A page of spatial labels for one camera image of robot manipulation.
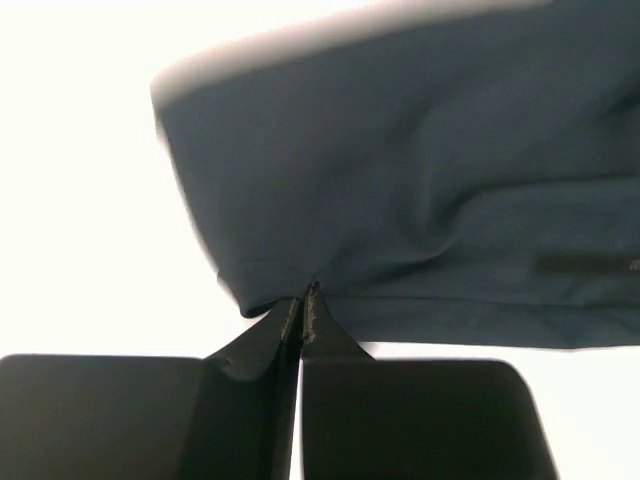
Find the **dark navy shorts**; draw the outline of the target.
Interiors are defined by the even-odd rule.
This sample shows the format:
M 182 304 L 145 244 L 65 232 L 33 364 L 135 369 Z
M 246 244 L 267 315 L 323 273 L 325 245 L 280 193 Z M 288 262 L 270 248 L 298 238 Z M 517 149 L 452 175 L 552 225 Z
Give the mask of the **dark navy shorts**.
M 364 342 L 639 341 L 639 5 L 367 7 L 151 86 L 245 317 L 317 285 Z

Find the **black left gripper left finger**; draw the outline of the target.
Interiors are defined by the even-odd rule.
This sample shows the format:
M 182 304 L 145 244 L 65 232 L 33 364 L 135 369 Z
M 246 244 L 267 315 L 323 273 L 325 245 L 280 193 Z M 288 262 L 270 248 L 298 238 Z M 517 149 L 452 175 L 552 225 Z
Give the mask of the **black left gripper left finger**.
M 5 479 L 285 479 L 299 304 L 204 359 L 18 354 L 1 362 Z

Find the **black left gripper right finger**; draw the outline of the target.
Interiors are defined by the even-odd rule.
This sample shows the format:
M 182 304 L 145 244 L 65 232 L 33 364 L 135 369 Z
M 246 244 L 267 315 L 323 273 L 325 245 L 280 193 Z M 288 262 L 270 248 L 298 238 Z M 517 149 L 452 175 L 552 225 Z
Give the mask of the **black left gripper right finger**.
M 377 360 L 305 298 L 301 454 L 308 479 L 554 480 L 535 403 L 508 363 Z

